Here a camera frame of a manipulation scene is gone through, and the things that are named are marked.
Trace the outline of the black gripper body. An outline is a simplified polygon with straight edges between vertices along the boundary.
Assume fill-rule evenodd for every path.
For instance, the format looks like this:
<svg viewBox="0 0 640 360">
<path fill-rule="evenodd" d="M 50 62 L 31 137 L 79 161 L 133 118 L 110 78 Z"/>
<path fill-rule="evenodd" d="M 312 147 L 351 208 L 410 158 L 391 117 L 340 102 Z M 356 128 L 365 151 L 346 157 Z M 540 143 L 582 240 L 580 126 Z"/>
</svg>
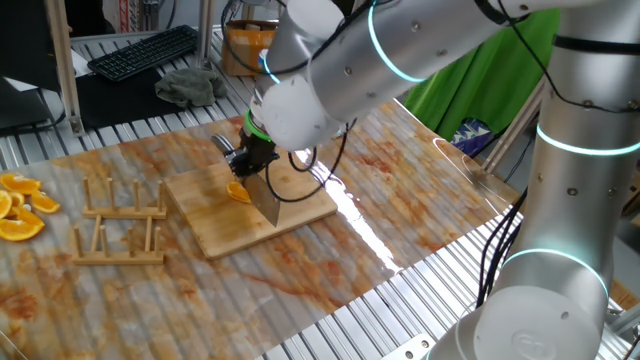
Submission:
<svg viewBox="0 0 640 360">
<path fill-rule="evenodd" d="M 253 133 L 240 132 L 241 160 L 248 168 L 264 168 L 272 161 L 279 159 L 276 145 Z"/>
</svg>

